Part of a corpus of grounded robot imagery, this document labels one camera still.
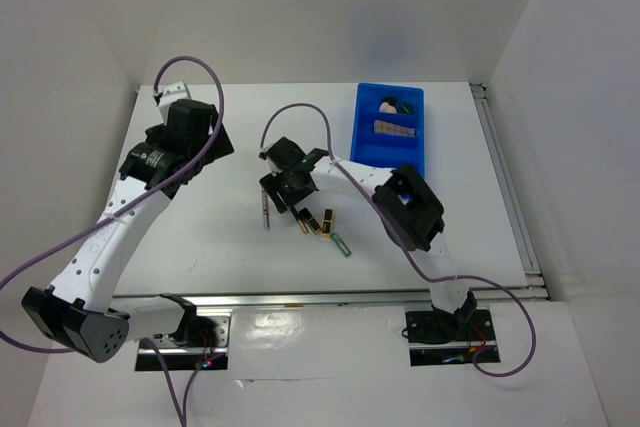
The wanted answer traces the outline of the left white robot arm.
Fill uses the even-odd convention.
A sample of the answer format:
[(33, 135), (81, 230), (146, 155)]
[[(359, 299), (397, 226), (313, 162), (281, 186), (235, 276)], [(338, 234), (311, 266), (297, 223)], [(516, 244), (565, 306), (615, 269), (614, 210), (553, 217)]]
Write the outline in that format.
[(184, 346), (201, 333), (214, 333), (214, 323), (175, 294), (113, 301), (124, 269), (180, 187), (234, 151), (211, 104), (180, 99), (163, 119), (125, 157), (98, 229), (48, 287), (30, 288), (21, 301), (45, 337), (97, 363), (110, 360), (127, 341), (160, 335)]

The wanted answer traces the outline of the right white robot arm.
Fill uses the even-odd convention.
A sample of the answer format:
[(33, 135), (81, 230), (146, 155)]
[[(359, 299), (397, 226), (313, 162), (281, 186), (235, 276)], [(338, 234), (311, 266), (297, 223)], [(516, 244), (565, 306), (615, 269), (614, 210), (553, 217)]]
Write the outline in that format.
[(394, 244), (426, 255), (432, 273), (424, 278), (430, 284), (440, 334), (452, 340), (469, 330), (477, 301), (457, 276), (444, 236), (444, 206), (414, 166), (372, 167), (324, 149), (304, 152), (286, 137), (262, 148), (259, 157), (270, 168), (260, 185), (280, 213), (315, 192), (361, 196), (379, 215)]

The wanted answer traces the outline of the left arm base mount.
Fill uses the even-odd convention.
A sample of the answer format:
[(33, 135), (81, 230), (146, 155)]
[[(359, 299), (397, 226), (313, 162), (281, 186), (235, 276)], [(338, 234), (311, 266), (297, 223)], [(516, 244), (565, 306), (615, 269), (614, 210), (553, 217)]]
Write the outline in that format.
[(232, 314), (224, 310), (204, 310), (208, 327), (199, 328), (183, 343), (176, 344), (168, 334), (154, 334), (150, 341), (161, 354), (169, 372), (224, 371), (229, 363)]

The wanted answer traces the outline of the clear eyeshadow palette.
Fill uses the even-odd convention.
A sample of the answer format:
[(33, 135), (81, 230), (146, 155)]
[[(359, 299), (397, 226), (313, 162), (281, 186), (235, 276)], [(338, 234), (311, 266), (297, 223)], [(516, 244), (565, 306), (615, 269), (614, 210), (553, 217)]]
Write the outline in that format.
[(416, 136), (416, 129), (403, 126), (400, 124), (394, 124), (382, 120), (375, 120), (373, 124), (373, 132), (382, 135), (398, 136), (398, 137), (410, 137)]

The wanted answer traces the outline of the dark blue gold pencil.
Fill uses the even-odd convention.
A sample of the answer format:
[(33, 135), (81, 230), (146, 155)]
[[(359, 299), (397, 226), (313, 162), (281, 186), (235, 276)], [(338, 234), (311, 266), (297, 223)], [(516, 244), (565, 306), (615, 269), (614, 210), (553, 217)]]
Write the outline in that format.
[(298, 224), (298, 226), (300, 227), (301, 231), (304, 234), (308, 234), (309, 230), (308, 227), (306, 225), (306, 223), (304, 222), (304, 220), (301, 218), (298, 210), (294, 207), (294, 206), (290, 206), (288, 208), (289, 212), (291, 213), (291, 215), (294, 217), (296, 223)]

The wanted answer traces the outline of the beige makeup sponge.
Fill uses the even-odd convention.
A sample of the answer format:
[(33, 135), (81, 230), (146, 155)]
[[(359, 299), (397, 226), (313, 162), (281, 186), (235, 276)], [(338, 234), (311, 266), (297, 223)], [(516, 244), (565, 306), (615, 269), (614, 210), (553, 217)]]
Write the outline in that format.
[(397, 109), (395, 106), (391, 105), (388, 102), (382, 102), (379, 106), (379, 111), (381, 113), (389, 113), (389, 114), (396, 114), (397, 113)]

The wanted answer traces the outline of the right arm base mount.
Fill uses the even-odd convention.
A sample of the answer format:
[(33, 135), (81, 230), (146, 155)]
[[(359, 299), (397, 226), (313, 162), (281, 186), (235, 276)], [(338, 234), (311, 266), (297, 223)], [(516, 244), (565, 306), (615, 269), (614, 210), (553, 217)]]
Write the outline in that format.
[(412, 367), (500, 363), (493, 320), (488, 309), (477, 310), (458, 333), (446, 333), (431, 310), (408, 311), (401, 336), (408, 342)]

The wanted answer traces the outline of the red silver lip gloss tube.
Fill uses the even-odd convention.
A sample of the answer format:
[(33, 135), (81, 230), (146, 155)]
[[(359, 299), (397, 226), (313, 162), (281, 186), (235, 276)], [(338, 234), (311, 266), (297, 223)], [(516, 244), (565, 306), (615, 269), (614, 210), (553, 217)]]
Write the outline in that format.
[(270, 230), (270, 210), (269, 210), (269, 197), (264, 188), (261, 188), (261, 206), (262, 206), (262, 218), (263, 226), (265, 230)]

